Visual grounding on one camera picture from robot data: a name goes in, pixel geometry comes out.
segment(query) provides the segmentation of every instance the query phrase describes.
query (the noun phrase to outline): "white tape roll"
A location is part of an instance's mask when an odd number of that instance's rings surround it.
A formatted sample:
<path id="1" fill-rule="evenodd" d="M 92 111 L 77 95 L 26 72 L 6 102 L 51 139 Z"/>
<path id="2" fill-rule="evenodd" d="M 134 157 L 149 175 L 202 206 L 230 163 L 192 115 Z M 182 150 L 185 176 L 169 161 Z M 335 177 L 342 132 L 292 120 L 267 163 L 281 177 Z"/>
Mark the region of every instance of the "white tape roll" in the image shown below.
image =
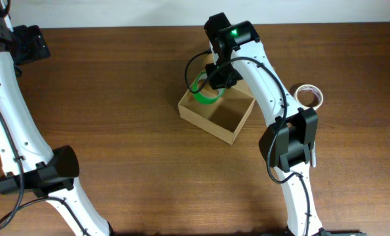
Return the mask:
<path id="1" fill-rule="evenodd" d="M 321 104 L 323 104 L 323 93 L 320 91 L 319 88 L 317 88 L 314 85 L 301 85 L 295 91 L 294 99 L 301 104 L 302 108 L 308 109 L 309 107 L 303 105 L 300 101 L 298 101 L 299 91 L 311 91 L 317 97 L 317 100 L 319 101 L 319 103 L 317 104 L 317 106 L 313 107 L 314 110 L 317 110 L 321 106 Z"/>
<path id="2" fill-rule="evenodd" d="M 303 109 L 308 109 L 309 107 L 303 105 L 300 101 L 298 101 L 298 92 L 299 91 L 311 91 L 316 97 L 319 103 L 317 106 L 313 107 L 315 111 L 323 104 L 323 93 L 319 88 L 317 88 L 314 85 L 301 85 L 297 88 L 297 90 L 294 93 L 294 99 L 300 103 Z M 317 166 L 317 156 L 315 154 L 315 141 L 314 141 L 314 148 L 311 150 L 311 166 L 316 167 Z"/>

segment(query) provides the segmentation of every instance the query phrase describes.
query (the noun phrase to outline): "open box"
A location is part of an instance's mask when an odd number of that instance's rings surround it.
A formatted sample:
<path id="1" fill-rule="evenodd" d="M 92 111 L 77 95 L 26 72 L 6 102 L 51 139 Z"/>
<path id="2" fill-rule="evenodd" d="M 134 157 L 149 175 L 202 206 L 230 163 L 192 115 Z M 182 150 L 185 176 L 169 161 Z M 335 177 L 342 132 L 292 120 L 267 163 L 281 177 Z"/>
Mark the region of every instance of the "open box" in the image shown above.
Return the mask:
<path id="1" fill-rule="evenodd" d="M 216 96 L 209 85 L 202 90 L 205 96 Z M 250 115 L 254 102 L 247 83 L 238 81 L 213 104 L 201 104 L 188 90 L 178 104 L 180 117 L 215 135 L 228 144 L 233 144 Z"/>

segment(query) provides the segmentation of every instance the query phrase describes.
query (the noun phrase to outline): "green light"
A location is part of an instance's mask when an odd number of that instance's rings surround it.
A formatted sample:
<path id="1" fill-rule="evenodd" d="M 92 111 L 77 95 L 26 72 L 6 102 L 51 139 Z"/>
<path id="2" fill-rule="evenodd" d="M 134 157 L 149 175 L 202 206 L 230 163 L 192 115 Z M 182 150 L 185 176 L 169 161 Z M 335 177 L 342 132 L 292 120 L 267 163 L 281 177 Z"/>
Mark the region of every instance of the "green light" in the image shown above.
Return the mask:
<path id="1" fill-rule="evenodd" d="M 237 29 L 231 30 L 231 35 L 232 35 L 232 36 L 237 36 L 237 35 L 238 35 Z"/>

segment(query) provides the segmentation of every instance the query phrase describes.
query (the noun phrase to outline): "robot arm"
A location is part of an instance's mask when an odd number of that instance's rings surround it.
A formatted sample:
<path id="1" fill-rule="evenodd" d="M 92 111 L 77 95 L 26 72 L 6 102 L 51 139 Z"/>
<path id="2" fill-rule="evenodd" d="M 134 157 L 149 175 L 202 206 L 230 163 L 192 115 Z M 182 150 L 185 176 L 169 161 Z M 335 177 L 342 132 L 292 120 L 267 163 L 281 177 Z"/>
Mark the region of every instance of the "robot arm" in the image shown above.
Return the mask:
<path id="1" fill-rule="evenodd" d="M 301 105 L 289 94 L 273 70 L 260 38 L 250 22 L 232 26 L 223 13 L 211 16 L 205 24 L 205 32 L 210 40 L 214 64 L 206 65 L 208 75 L 228 62 L 231 66 L 220 68 L 210 79 L 213 89 L 230 87 L 237 80 L 244 79 L 257 99 L 268 129 L 262 136 L 259 146 L 263 157 L 271 147 L 284 113 L 286 99 L 286 121 L 276 137 L 272 147 L 270 163 L 280 180 L 285 180 L 293 173 L 302 175 L 309 196 L 310 217 L 307 235 L 315 235 L 322 231 L 322 224 L 315 211 L 309 181 L 310 150 L 313 149 L 317 114 L 314 109 L 303 110 Z M 263 64 L 279 81 L 282 89 L 268 72 L 252 60 Z M 291 178 L 282 184 L 285 203 L 288 210 L 288 228 L 294 235 L 305 235 L 307 222 L 307 199 L 299 178 Z"/>
<path id="2" fill-rule="evenodd" d="M 43 36 L 36 29 L 37 26 L 12 28 L 9 16 L 0 15 L 0 114 L 3 118 L 0 119 L 0 157 L 5 173 L 0 178 L 0 193 L 21 192 L 21 173 L 13 159 L 13 151 L 16 151 L 23 166 L 24 189 L 46 199 L 76 235 L 111 235 L 113 231 L 108 222 L 96 212 L 80 185 L 79 165 L 73 150 L 69 146 L 54 151 L 49 147 L 37 130 L 18 87 L 13 57 L 21 64 L 44 58 L 45 53 L 49 53 Z M 18 50 L 20 46 L 15 45 L 21 39 L 31 39 L 30 45 L 21 46 L 29 47 L 34 54 L 22 54 Z M 14 142 L 14 150 L 10 148 L 3 122 Z"/>

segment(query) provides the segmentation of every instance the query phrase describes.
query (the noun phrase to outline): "white backdrop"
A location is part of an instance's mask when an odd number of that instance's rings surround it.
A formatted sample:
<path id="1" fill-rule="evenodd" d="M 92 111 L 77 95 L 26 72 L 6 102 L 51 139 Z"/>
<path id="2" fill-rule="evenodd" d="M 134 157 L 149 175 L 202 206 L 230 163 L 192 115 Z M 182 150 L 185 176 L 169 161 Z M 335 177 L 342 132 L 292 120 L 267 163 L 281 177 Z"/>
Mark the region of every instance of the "white backdrop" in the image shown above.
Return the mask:
<path id="1" fill-rule="evenodd" d="M 233 24 L 389 22 L 390 0 L 12 0 L 14 25 L 42 28 L 200 26 L 225 12 Z"/>

